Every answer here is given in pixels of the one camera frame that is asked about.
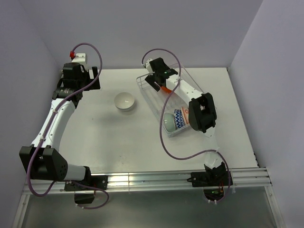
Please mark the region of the orange plastic cup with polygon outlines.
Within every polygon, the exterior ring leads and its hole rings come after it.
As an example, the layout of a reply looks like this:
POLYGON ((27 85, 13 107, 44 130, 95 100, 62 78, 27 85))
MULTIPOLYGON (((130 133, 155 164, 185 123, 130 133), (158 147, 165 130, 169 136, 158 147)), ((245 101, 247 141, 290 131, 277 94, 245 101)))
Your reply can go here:
POLYGON ((161 90, 167 94, 170 94, 171 93, 171 90, 166 88, 165 86, 161 86, 161 90))

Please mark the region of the orange floral ceramic bowl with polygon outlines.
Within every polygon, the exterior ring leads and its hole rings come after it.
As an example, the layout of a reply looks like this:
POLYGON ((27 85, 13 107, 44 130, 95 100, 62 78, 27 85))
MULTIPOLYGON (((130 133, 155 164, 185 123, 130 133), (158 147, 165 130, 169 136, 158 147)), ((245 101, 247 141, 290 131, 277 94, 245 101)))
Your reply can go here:
POLYGON ((190 124, 189 123, 189 110, 188 110, 188 108, 182 107, 181 108, 181 113, 182 113, 183 120, 184 120, 185 124, 186 125, 190 124))

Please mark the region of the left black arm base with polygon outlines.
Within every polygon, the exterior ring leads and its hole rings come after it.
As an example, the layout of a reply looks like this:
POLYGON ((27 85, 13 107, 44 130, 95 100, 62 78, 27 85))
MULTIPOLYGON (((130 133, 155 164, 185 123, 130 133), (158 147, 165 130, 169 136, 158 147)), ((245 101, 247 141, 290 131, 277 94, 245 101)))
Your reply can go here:
POLYGON ((106 205, 110 199, 107 190, 108 175, 93 175, 90 180, 70 180, 65 183, 65 192, 74 192, 74 202, 77 206, 85 209, 97 209, 106 205), (106 200, 100 206, 89 207, 92 204, 96 193, 100 191, 106 195, 106 200))

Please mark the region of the grey-green ceramic bowl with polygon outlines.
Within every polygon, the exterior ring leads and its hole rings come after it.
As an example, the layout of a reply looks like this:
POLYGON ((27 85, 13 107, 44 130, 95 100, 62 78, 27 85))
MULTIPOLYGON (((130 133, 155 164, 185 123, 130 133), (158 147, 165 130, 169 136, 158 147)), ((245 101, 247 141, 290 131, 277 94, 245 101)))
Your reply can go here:
POLYGON ((174 115, 171 113, 165 113, 163 115, 163 122, 165 125, 165 129, 172 133, 176 130, 175 121, 174 121, 174 115))

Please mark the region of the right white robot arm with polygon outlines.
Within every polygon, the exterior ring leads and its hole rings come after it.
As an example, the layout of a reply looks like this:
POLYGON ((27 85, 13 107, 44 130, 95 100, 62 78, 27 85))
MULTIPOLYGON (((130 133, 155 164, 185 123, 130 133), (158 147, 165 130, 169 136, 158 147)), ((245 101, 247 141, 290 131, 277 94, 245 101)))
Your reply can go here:
POLYGON ((213 96, 210 93, 203 93, 192 87, 188 82, 181 78, 181 65, 176 71, 165 64, 162 58, 148 59, 142 63, 142 66, 149 72, 146 82, 159 91, 161 87, 169 89, 171 92, 166 98, 160 117, 160 127, 162 127, 164 109, 172 94, 179 96, 188 104, 188 122, 191 128, 197 132, 201 132, 210 140, 211 149, 206 149, 188 157, 176 157, 172 155, 166 148, 162 131, 159 130, 160 141, 165 152, 173 159, 185 161, 204 155, 205 178, 203 182, 215 186, 228 182, 231 184, 231 174, 228 164, 219 152, 218 143, 215 137, 215 126, 217 120, 216 108, 213 96))

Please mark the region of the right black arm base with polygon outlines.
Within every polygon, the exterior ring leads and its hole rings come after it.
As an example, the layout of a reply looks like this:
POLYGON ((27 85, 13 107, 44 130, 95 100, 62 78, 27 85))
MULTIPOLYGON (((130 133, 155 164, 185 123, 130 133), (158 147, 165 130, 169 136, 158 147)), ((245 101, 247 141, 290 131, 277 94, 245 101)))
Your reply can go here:
POLYGON ((212 189, 203 190, 205 197, 210 201, 219 201, 224 198, 224 187, 230 188, 233 184, 231 172, 222 162, 217 168, 209 168, 206 165, 205 171, 191 172, 187 182, 192 184, 192 187, 212 187, 212 189))

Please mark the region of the white ceramic bowl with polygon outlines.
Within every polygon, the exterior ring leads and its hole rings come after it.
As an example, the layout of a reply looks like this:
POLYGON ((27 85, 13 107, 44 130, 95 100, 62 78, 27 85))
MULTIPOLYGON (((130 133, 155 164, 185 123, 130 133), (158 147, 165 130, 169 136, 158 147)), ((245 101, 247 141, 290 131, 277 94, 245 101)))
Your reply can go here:
POLYGON ((121 92, 115 96, 114 105, 120 111, 130 111, 135 105, 135 97, 128 92, 121 92))

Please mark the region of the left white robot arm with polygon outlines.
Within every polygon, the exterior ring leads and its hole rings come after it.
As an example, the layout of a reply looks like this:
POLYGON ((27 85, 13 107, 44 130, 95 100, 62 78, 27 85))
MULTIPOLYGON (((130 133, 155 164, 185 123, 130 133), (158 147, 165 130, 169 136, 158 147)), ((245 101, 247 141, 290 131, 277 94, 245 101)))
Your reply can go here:
POLYGON ((97 67, 89 72, 82 60, 64 64, 63 75, 53 92, 51 107, 39 134, 30 146, 23 146, 19 151, 28 180, 75 181, 82 190, 92 186, 89 167, 68 163, 59 153, 59 146, 83 92, 101 88, 99 75, 97 67))

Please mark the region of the orange geometric blue bowl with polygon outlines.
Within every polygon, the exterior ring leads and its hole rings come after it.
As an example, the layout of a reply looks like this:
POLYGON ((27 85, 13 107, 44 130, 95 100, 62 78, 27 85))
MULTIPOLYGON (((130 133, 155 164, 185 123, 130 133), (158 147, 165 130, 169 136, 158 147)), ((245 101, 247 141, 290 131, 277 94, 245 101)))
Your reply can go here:
POLYGON ((173 116, 176 129, 180 129, 186 125, 181 109, 175 109, 173 116))

